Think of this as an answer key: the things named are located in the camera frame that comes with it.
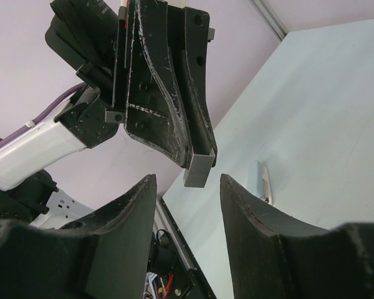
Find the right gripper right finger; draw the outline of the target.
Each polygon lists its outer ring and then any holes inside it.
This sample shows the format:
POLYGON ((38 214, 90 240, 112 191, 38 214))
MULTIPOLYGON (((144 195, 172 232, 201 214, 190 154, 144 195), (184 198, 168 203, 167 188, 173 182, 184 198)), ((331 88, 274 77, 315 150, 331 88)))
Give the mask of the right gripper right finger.
POLYGON ((220 201, 235 298, 374 298, 374 223, 316 227, 227 174, 220 201))

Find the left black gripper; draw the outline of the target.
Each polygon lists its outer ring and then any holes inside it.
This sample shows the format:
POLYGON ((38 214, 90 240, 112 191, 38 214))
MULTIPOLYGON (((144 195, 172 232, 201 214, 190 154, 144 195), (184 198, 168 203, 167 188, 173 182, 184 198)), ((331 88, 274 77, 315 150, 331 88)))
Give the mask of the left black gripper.
POLYGON ((168 4, 52 1, 45 40, 75 71, 82 88, 55 122, 86 148, 127 135, 185 168, 190 137, 168 45, 168 4))

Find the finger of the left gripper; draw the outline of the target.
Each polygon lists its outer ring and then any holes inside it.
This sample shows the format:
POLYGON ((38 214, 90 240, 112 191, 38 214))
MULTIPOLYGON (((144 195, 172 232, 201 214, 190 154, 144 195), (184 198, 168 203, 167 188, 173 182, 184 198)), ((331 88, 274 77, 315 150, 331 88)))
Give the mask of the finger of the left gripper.
POLYGON ((192 155, 216 155, 218 152, 206 102, 206 56, 209 14, 184 7, 180 9, 180 50, 178 50, 179 87, 187 121, 187 145, 181 167, 187 167, 192 155))

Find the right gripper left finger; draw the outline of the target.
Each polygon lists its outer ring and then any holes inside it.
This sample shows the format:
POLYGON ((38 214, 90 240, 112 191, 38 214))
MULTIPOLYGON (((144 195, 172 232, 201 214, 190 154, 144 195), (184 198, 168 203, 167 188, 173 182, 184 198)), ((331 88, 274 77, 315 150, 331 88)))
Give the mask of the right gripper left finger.
POLYGON ((141 298, 156 190, 149 174, 60 229, 0 220, 0 298, 141 298))

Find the light blue stapler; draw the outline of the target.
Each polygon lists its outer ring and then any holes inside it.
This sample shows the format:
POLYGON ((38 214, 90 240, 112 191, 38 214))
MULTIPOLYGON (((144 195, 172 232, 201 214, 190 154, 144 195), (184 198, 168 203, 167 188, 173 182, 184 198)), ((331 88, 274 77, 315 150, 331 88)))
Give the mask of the light blue stapler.
POLYGON ((247 190, 260 200, 274 205, 269 172, 260 161, 252 162, 248 168, 247 190))

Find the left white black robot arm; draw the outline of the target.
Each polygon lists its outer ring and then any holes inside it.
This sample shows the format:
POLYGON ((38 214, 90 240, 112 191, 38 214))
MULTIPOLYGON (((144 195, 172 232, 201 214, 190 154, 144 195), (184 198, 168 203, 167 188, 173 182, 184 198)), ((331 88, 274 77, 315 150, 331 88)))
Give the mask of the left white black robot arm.
POLYGON ((81 79, 37 118, 0 139, 0 220, 60 227, 89 213, 59 195, 47 167, 126 134, 202 188, 218 147, 206 103, 208 12, 166 1, 53 1, 45 40, 81 79))

